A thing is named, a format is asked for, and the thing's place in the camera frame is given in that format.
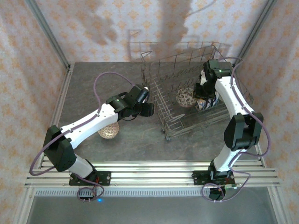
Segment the teal and yellow patterned bowl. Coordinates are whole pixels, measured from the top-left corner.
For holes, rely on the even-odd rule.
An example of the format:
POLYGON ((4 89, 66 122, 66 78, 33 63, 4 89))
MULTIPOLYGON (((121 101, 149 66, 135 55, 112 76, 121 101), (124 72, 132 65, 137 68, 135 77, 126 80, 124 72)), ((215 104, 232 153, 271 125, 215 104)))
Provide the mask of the teal and yellow patterned bowl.
POLYGON ((195 107, 196 109, 200 112, 200 111, 205 111, 208 110, 214 106, 216 106, 219 102, 219 94, 218 92, 215 92, 215 97, 214 98, 208 98, 208 99, 198 99, 195 107))

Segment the leaf patterned bowl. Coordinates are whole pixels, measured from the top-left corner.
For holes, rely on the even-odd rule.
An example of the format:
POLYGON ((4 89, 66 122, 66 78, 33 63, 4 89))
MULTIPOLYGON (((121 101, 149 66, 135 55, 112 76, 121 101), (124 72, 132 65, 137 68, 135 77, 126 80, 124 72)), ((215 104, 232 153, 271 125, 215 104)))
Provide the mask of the leaf patterned bowl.
POLYGON ((176 93, 176 100, 181 107, 192 107, 197 99, 193 98, 193 88, 181 88, 176 93))

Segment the controller with green circuit board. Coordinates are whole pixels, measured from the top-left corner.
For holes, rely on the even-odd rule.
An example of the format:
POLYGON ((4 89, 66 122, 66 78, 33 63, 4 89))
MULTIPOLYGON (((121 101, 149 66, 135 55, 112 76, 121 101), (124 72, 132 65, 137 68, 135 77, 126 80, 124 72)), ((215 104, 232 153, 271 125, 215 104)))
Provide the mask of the controller with green circuit board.
POLYGON ((230 198, 225 199, 226 190, 230 189, 230 188, 237 189, 236 184, 227 184, 227 185, 224 185, 224 186, 220 186, 220 185, 211 183, 208 186, 209 186, 209 189, 210 189, 210 194, 209 194, 208 198, 212 202, 229 201, 229 200, 231 200, 232 198, 235 197, 235 195, 233 195, 230 198))

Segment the black controller with blue light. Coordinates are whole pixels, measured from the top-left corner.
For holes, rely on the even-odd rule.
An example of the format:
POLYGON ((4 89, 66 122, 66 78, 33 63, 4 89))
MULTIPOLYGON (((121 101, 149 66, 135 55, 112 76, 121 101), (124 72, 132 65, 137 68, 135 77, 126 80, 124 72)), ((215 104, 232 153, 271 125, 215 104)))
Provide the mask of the black controller with blue light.
POLYGON ((105 190, 102 188, 84 187, 84 188, 80 188, 77 191, 76 196, 77 199, 82 202, 93 202, 100 199, 100 197, 103 195, 104 192, 105 190))

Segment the aluminium frame post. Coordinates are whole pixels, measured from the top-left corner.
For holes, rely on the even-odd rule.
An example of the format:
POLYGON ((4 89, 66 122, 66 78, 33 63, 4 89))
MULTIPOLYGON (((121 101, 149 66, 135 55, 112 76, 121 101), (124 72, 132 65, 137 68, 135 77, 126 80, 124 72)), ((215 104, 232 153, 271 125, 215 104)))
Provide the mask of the aluminium frame post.
POLYGON ((260 15, 258 16, 257 21, 255 22, 252 30, 249 33, 248 38, 246 39, 245 43, 243 44, 241 51, 238 55, 238 59, 236 59, 233 65, 237 65, 241 60, 240 58, 244 58, 250 50, 254 40, 256 39, 259 31, 263 27, 264 23, 267 20, 267 17, 270 15, 271 11, 273 10, 277 0, 267 0, 265 6, 263 7, 260 15))
POLYGON ((42 31, 46 35, 47 39, 49 40, 52 48, 54 49, 58 59, 60 60, 61 64, 65 69, 70 68, 70 63, 68 62, 64 52, 62 51, 56 37, 54 36, 46 18, 44 17, 41 9, 39 8, 36 0, 25 0, 29 9, 31 10, 32 14, 35 16, 39 26, 41 27, 42 31))

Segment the narrow aluminium table edge rail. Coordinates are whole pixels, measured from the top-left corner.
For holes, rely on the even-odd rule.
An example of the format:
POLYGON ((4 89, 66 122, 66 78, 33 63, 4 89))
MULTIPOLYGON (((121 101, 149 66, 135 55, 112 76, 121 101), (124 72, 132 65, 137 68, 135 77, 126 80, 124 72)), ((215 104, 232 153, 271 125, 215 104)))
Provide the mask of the narrow aluminium table edge rail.
MULTIPOLYGON (((210 161, 99 161, 95 167, 205 167, 210 161)), ((235 167, 263 167, 260 160, 238 160, 235 167)))

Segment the aluminium table side rail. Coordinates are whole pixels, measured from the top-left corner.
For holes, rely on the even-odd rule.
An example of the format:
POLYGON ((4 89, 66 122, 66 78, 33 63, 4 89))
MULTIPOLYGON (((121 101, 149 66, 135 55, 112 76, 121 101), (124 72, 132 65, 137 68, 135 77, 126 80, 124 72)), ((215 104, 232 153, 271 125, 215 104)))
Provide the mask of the aluminium table side rail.
POLYGON ((63 106, 64 106, 65 98, 66 98, 66 95, 67 95, 68 87, 69 87, 70 80, 71 80, 71 77, 72 77, 72 74, 73 74, 74 66, 75 66, 74 63, 69 66, 69 68, 67 69, 66 74, 63 78, 63 82, 62 82, 62 85, 61 85, 61 88, 60 88, 60 92, 59 92, 58 99, 57 99, 57 102, 56 102, 56 105, 55 105, 55 110, 53 112, 53 116, 52 116, 52 119, 51 119, 51 122, 50 122, 50 126, 52 126, 52 125, 57 126, 59 124, 59 120, 60 120, 61 113, 62 113, 62 110, 63 110, 63 106))
MULTIPOLYGON (((236 82, 236 86, 239 89, 240 94, 245 99, 245 102, 248 104, 248 106, 251 106, 253 104, 253 97, 251 93, 248 91, 247 87, 243 84, 243 82, 240 80, 240 78, 237 75, 237 69, 238 64, 235 64, 234 66, 234 78, 236 82)), ((257 143, 252 148, 248 149, 243 155, 249 156, 250 158, 256 158, 259 159, 262 163, 262 166, 265 167, 265 159, 266 152, 268 152, 267 147, 266 150, 263 152, 260 146, 260 143, 257 143)))

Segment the wide aluminium base rail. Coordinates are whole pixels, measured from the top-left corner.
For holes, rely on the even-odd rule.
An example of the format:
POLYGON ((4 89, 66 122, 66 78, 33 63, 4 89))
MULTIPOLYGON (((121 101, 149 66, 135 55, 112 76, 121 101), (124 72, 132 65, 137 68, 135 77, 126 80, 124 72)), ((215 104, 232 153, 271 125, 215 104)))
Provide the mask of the wide aluminium base rail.
MULTIPOLYGON (((240 187, 247 178, 246 187, 279 186, 280 179, 273 169, 249 171, 250 175, 234 173, 234 181, 240 187)), ((62 187, 69 185, 71 177, 68 172, 50 171, 41 176, 29 175, 26 186, 62 187)), ((110 186, 116 187, 190 187, 194 185, 192 171, 112 171, 108 179, 110 186)))

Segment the aluminium frame leg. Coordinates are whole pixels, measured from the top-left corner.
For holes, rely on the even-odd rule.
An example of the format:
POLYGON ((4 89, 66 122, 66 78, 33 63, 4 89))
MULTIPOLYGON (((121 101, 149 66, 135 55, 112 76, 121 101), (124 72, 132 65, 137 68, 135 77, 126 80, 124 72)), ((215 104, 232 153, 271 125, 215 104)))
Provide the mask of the aluminium frame leg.
POLYGON ((268 187, 268 192, 278 224, 293 224, 281 187, 268 187))
POLYGON ((36 188, 25 188, 18 204, 13 224, 26 224, 30 214, 31 206, 36 194, 36 188))

